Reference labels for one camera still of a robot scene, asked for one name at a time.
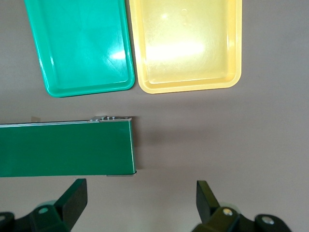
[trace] green tray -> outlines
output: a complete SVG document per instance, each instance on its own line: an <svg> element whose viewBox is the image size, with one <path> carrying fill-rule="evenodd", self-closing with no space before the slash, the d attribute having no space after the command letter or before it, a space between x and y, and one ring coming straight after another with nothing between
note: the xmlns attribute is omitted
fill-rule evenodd
<svg viewBox="0 0 309 232"><path fill-rule="evenodd" d="M25 5L51 96L133 86L125 0L25 0Z"/></svg>
<svg viewBox="0 0 309 232"><path fill-rule="evenodd" d="M129 117L0 125L0 176L132 175Z"/></svg>

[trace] green rectangular object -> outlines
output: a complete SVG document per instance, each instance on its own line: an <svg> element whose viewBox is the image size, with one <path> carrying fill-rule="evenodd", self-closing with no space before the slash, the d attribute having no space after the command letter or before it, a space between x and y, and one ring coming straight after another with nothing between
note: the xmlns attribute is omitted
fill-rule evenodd
<svg viewBox="0 0 309 232"><path fill-rule="evenodd" d="M133 86L125 0L25 0L25 6L51 96Z"/></svg>
<svg viewBox="0 0 309 232"><path fill-rule="evenodd" d="M0 125L0 177L133 175L130 117Z"/></svg>

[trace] yellow tray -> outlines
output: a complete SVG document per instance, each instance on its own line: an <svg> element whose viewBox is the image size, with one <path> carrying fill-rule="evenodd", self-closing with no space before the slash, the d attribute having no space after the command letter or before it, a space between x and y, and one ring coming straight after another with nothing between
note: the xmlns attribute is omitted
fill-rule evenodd
<svg viewBox="0 0 309 232"><path fill-rule="evenodd" d="M241 75L241 0L130 0L140 87L226 88Z"/></svg>

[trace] silver bolt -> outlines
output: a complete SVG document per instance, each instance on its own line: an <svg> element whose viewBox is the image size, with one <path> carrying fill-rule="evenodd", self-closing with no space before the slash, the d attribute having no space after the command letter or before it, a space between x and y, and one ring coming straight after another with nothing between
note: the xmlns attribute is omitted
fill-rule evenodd
<svg viewBox="0 0 309 232"><path fill-rule="evenodd" d="M48 211L48 208L42 208L42 209L40 209L39 210L39 214L44 214L44 213L46 213Z"/></svg>
<svg viewBox="0 0 309 232"><path fill-rule="evenodd" d="M225 209L223 210L223 213L224 213L225 215L227 215L227 216L232 216L232 215L233 215L232 210L230 210L230 209L228 209L228 208L225 208Z"/></svg>
<svg viewBox="0 0 309 232"><path fill-rule="evenodd" d="M271 219L270 217L267 217L267 216L262 217L262 220L263 220L263 222L265 222L266 224L269 224L269 225L275 224L274 220Z"/></svg>

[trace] plastic tray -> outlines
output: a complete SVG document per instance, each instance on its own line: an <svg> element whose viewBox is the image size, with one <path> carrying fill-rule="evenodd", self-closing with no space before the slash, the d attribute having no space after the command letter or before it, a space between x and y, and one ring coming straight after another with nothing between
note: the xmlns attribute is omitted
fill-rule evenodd
<svg viewBox="0 0 309 232"><path fill-rule="evenodd" d="M51 96L133 86L125 0L25 0L25 4Z"/></svg>
<svg viewBox="0 0 309 232"><path fill-rule="evenodd" d="M140 87L225 88L241 74L241 0L131 0Z"/></svg>

